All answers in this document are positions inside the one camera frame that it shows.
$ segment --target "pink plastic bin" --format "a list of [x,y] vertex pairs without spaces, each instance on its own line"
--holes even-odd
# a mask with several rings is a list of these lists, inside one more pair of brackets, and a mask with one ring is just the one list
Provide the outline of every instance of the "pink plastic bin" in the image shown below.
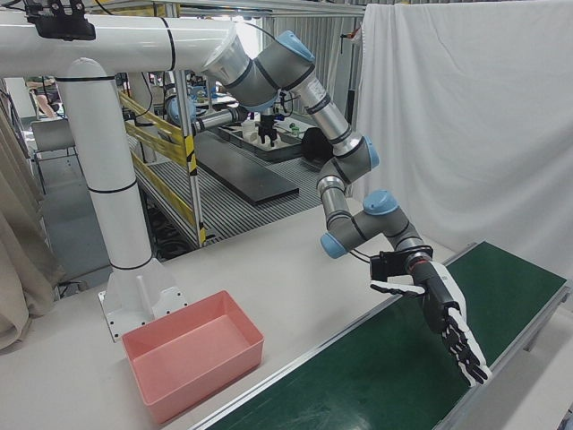
[[126,333],[125,352],[163,423],[261,363],[263,337],[226,292]]

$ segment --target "aluminum rail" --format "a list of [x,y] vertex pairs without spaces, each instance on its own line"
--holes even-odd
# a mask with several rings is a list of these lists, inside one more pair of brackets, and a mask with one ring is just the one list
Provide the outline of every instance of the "aluminum rail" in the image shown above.
[[[204,7],[196,15],[228,14],[249,16],[309,16],[309,17],[362,17],[366,6],[352,4],[317,3],[306,0],[158,0],[156,4],[179,4],[185,7],[183,15],[191,15],[188,7]],[[108,9],[116,7],[136,7],[151,5],[151,1],[141,0],[112,0],[105,2]],[[95,2],[91,5],[94,10],[98,8]]]

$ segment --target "metal pole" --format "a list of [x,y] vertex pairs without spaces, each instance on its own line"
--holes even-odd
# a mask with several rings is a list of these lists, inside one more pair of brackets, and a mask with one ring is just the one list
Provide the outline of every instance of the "metal pole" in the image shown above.
[[214,112],[214,110],[213,110],[213,97],[211,96],[211,87],[209,79],[205,79],[205,87],[207,87],[207,101],[209,103],[209,108],[207,109],[207,113],[210,114]]
[[[170,18],[177,18],[177,9],[174,4],[166,4],[166,15]],[[203,223],[201,210],[201,193],[199,190],[199,178],[197,177],[197,158],[195,156],[195,145],[192,137],[191,118],[187,109],[187,81],[184,70],[173,71],[175,77],[175,91],[177,93],[177,106],[179,107],[179,117],[181,118],[181,130],[185,143],[185,154],[187,155],[187,174],[189,177],[189,188],[191,189],[192,208],[195,215],[195,232],[197,233],[197,246],[205,246],[207,232]]]

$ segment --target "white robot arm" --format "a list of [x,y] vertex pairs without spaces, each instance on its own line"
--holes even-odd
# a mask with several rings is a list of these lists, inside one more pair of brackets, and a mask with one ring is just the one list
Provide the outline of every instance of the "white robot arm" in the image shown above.
[[[491,371],[466,323],[466,300],[448,270],[432,261],[426,245],[392,194],[379,190],[363,201],[363,210],[350,213],[346,187],[378,166],[372,141],[353,132],[314,72],[314,55],[291,31],[277,37],[255,59],[236,39],[216,53],[206,74],[217,79],[251,111],[272,106],[278,90],[288,90],[304,103],[306,112],[332,144],[334,157],[322,168],[317,184],[327,232],[321,244],[338,258],[382,233],[394,252],[371,258],[371,287],[380,292],[421,297],[430,329],[440,333],[471,386],[484,383]],[[387,284],[388,276],[410,274],[413,286]]]

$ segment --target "white mounting column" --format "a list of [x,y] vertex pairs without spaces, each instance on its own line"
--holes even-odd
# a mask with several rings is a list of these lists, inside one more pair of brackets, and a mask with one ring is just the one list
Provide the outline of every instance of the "white mounting column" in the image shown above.
[[0,12],[0,77],[48,74],[57,79],[114,266],[100,300],[111,334],[118,340],[187,302],[173,277],[151,255],[115,73],[202,72],[235,43],[236,33],[232,22],[87,18],[96,28],[96,39],[64,41],[41,38],[24,13]]
[[102,306],[116,340],[185,299],[151,253],[114,75],[88,58],[66,74],[72,77],[58,78],[58,88],[114,268]]

